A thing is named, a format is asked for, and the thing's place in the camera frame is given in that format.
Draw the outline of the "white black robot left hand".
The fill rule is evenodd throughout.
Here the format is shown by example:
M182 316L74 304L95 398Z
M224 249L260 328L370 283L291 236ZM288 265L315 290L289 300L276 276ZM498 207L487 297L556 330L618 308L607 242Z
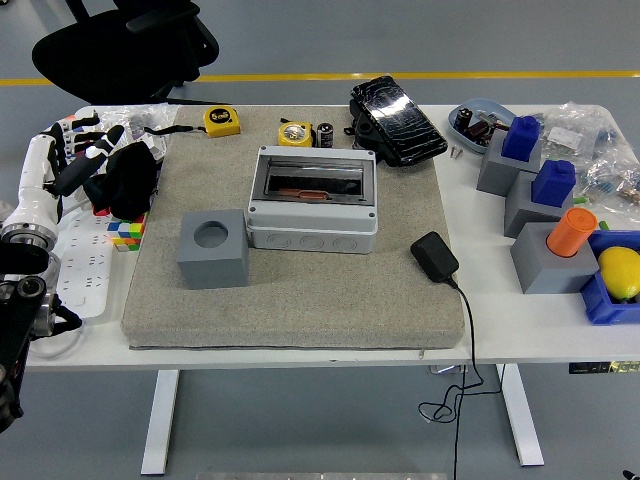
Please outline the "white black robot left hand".
M73 194L116 150L124 127L95 131L97 114L67 118L34 136L23 163L18 205L3 221L1 239L41 242L52 249L58 238L61 199Z

